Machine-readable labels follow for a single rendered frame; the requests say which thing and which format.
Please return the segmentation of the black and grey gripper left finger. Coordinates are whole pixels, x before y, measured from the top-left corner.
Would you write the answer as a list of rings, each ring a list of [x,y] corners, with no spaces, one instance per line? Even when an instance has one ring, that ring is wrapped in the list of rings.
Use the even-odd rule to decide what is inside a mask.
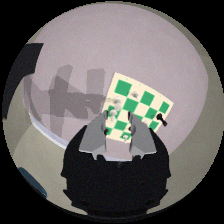
[[[105,118],[104,118],[105,117]],[[66,178],[68,171],[77,163],[85,160],[97,160],[97,154],[106,152],[106,129],[108,111],[102,112],[71,139],[66,147],[61,176]],[[103,131],[103,132],[102,132]]]

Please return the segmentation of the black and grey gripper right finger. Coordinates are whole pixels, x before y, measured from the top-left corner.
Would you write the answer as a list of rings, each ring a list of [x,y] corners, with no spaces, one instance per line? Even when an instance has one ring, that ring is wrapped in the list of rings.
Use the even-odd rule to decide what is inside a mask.
[[[141,160],[149,160],[159,164],[166,172],[167,178],[171,177],[169,169],[169,155],[168,151],[158,137],[158,135],[142,122],[132,112],[128,112],[128,121],[131,123],[130,131],[131,142],[129,145],[129,152],[133,156],[140,155]]]

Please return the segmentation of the green and cream chessboard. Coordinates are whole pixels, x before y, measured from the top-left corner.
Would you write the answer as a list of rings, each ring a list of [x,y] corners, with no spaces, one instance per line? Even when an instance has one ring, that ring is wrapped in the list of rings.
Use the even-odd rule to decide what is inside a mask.
[[[134,91],[139,93],[139,100],[132,96]],[[110,110],[115,110],[113,99],[116,96],[121,97],[123,102],[121,110],[117,111],[115,121],[111,121]],[[173,102],[152,88],[115,72],[102,109],[102,112],[108,110],[106,128],[109,131],[106,137],[124,142],[123,135],[127,135],[127,142],[131,142],[131,132],[128,130],[131,126],[128,121],[128,111],[134,113],[141,121],[148,121],[149,128],[156,132],[162,124],[160,120],[156,119],[156,116],[161,113],[163,120],[165,120],[173,104]]]

